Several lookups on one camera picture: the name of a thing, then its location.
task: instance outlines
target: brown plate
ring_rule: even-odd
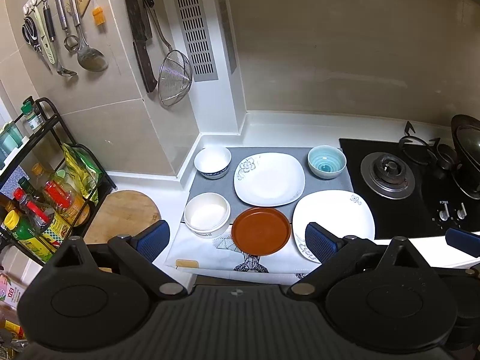
[[[282,249],[290,238],[289,220],[274,208],[250,208],[233,222],[232,239],[238,248],[254,256]]]

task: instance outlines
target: kitchen wall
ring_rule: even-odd
[[[128,18],[126,13],[115,14],[117,7],[122,4],[124,7],[123,0],[96,0],[106,17],[102,26],[94,24],[93,1],[82,19],[87,42],[109,61],[108,69],[101,73],[80,68],[76,55],[70,55],[63,47],[64,32],[59,25],[54,0],[49,0],[61,62],[78,73],[78,77],[70,79],[48,72],[37,54],[25,44],[21,25],[22,6],[26,1],[0,0],[2,40],[6,38],[0,44],[0,81],[13,108],[18,110],[30,95],[49,97],[75,138],[89,147],[107,170],[177,174],[198,135],[191,104],[186,97],[170,109],[164,109],[157,91],[146,95],[131,41],[123,38],[123,33],[127,29],[130,31],[129,27],[125,28]],[[168,25],[162,0],[155,0],[155,7],[166,30]],[[71,17],[68,20],[74,32]],[[4,32],[8,25],[11,31]],[[152,54],[150,57],[154,71],[158,71],[163,60],[163,57],[157,59],[158,45],[152,42],[148,48],[156,52],[154,58]]]
[[[247,110],[480,117],[471,0],[230,0]]]

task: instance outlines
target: round wooden cutting board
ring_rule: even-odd
[[[103,202],[83,239],[86,244],[106,243],[119,234],[132,236],[160,219],[160,212],[147,195],[138,191],[118,191]]]

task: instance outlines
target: black stovetop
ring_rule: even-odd
[[[375,221],[375,239],[394,236],[408,238],[437,237],[450,228],[480,231],[480,200],[465,195],[456,185],[450,173],[443,178],[431,166],[420,166],[410,161],[399,149],[398,143],[374,140],[340,139],[340,147],[346,156],[353,190],[367,202]],[[411,145],[410,152],[422,154],[423,146]],[[407,198],[392,200],[372,191],[363,180],[360,164],[366,155],[386,152],[406,162],[415,176],[414,192]],[[443,203],[447,202],[450,218],[440,220]],[[460,220],[457,211],[464,203],[466,217]]]

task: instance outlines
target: spice rack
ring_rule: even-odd
[[[84,145],[78,143],[76,139],[73,137],[71,134],[70,130],[68,129],[67,125],[63,121],[62,117],[57,111],[57,108],[55,105],[51,102],[46,97],[42,97],[38,100],[35,100],[35,103],[38,105],[38,108],[40,110],[40,113],[42,114],[43,118],[45,119],[45,123],[42,125],[42,127],[36,131],[34,134],[30,136],[28,141],[24,143],[18,152],[16,153],[15,157],[5,165],[5,167],[2,169],[0,172],[0,188],[3,187],[3,185],[8,181],[10,178],[11,174],[15,171],[15,169],[21,164],[23,159],[32,151],[32,149],[48,134],[51,133],[53,135],[53,138],[56,140],[58,145],[61,147],[62,146],[62,141],[58,137],[57,132],[54,130],[54,127],[60,124],[61,128],[65,132],[67,138],[70,140],[69,142],[65,142],[66,144],[70,145],[71,147],[76,147],[76,148],[81,148],[85,150],[90,157],[92,157],[92,160],[95,162],[97,165],[98,169],[102,171],[102,176],[98,180],[97,185],[95,186],[94,190],[90,193],[90,196],[88,199],[86,199],[85,204],[83,205],[82,209],[79,211],[78,215],[76,216],[73,224],[70,226],[69,231],[67,233],[67,237],[69,236],[81,236],[83,237],[88,230],[88,227],[90,227],[92,221],[95,218],[95,215],[97,214],[98,210],[100,209],[100,206],[104,202],[105,198],[107,195],[112,192],[113,189],[116,189],[117,186],[115,183],[112,181],[110,176],[107,174],[103,166],[100,164],[100,162],[97,160],[95,155]],[[51,108],[53,115],[48,117],[45,109],[43,108],[43,104],[48,104],[48,106]],[[15,123],[18,123],[21,121],[23,118],[25,118],[23,115],[20,115],[18,118],[15,119]],[[61,160],[60,163],[57,165],[55,170],[60,169],[65,163],[65,159]],[[95,191],[98,191],[98,204],[94,205],[91,201],[90,198],[94,194]],[[83,212],[83,209],[86,205],[90,206],[90,216],[88,220],[84,223],[82,223],[79,226],[74,227],[74,224],[80,217],[80,214]],[[45,265],[43,261],[41,261],[37,256],[35,256],[30,250],[28,250],[25,246],[23,246],[20,242],[18,242],[8,231],[4,230],[3,228],[0,227],[0,233],[4,239],[6,239],[9,243],[14,244],[21,252],[26,254],[29,258],[34,260],[37,264],[40,264],[41,266]]]

